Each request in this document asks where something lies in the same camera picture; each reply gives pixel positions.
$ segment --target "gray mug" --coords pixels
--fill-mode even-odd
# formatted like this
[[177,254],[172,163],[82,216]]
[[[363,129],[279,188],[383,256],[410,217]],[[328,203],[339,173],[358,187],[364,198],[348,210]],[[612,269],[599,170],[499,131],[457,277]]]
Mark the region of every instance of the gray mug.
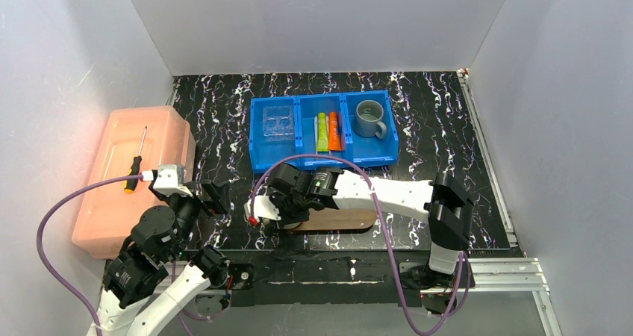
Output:
[[362,101],[356,107],[353,129],[361,137],[387,136],[387,126],[382,122],[384,110],[376,101]]

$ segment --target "wooden board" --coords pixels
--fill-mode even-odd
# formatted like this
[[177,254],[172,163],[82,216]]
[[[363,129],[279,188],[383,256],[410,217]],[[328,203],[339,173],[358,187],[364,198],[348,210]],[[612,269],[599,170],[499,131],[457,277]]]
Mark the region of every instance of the wooden board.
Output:
[[323,209],[310,211],[310,220],[289,231],[330,231],[370,228],[376,221],[373,209]]

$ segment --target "blue tray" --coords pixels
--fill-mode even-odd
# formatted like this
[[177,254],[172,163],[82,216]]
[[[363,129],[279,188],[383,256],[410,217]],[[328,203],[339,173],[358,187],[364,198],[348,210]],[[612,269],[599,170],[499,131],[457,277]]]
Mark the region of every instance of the blue tray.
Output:
[[[356,106],[367,99],[377,101],[384,109],[383,122],[389,129],[384,139],[358,136],[352,130]],[[284,135],[283,140],[271,140],[264,136],[264,108],[293,106],[294,135]],[[314,117],[319,113],[340,113],[343,117],[341,138],[342,152],[331,155],[353,161],[361,167],[379,167],[398,161],[398,132],[391,113],[387,91],[356,93],[329,93],[294,97],[272,97],[251,100],[251,130],[249,132],[249,154],[254,173],[263,173],[276,161],[291,155],[314,153]],[[345,167],[336,161],[306,158],[291,162],[300,169],[314,170],[318,167]]]

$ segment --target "black marble table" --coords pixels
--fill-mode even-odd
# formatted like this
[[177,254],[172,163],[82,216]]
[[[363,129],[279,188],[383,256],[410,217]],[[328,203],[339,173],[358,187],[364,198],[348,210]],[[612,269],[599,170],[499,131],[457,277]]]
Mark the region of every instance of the black marble table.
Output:
[[[243,205],[255,181],[249,160],[249,106],[253,98],[388,90],[398,125],[398,164],[367,169],[403,181],[433,179],[448,171],[476,200],[474,249],[509,247],[499,209],[455,72],[273,73],[196,75],[175,80],[174,107],[196,139],[194,179],[230,181],[230,213],[200,220],[190,247],[219,249],[386,249],[378,222],[362,233],[291,234],[272,225],[251,227]],[[429,249],[428,228],[385,215],[396,249]]]

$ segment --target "screwdriver handle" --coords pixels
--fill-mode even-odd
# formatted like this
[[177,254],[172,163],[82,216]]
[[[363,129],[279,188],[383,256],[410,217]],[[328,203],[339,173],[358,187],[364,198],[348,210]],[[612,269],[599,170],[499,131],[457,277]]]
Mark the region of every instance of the screwdriver handle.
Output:
[[[134,157],[132,162],[132,167],[130,167],[130,174],[128,175],[138,175],[140,173],[140,162],[142,158],[141,156]],[[131,181],[125,181],[125,187],[123,188],[126,193],[132,193],[135,189],[137,189],[138,179],[132,179]]]

